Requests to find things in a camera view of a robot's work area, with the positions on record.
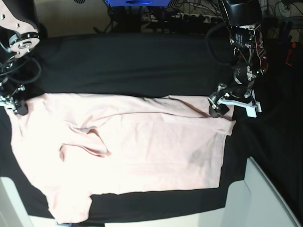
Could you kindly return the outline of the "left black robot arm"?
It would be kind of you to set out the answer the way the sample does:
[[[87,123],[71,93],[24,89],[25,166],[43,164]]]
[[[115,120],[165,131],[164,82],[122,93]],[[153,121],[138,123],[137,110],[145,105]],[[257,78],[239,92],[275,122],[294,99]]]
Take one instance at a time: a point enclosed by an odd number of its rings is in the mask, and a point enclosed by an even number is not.
[[[255,98],[255,79],[265,75],[268,69],[261,28],[262,11],[257,0],[219,0],[218,9],[223,21],[205,35],[207,50],[214,61],[233,70],[232,81],[220,83],[208,97],[209,114],[213,118],[224,116],[231,105],[242,107],[248,117],[255,118],[261,104]],[[221,28],[227,28],[234,58],[221,60],[211,46],[211,36]]]

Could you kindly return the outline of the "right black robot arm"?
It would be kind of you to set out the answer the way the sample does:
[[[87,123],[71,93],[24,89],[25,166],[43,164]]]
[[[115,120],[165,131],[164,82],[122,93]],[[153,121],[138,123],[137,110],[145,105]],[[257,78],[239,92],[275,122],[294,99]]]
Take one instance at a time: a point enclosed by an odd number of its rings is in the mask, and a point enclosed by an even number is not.
[[[0,105],[14,114],[26,115],[22,92],[42,72],[32,51],[40,42],[39,23],[32,0],[0,2]]]

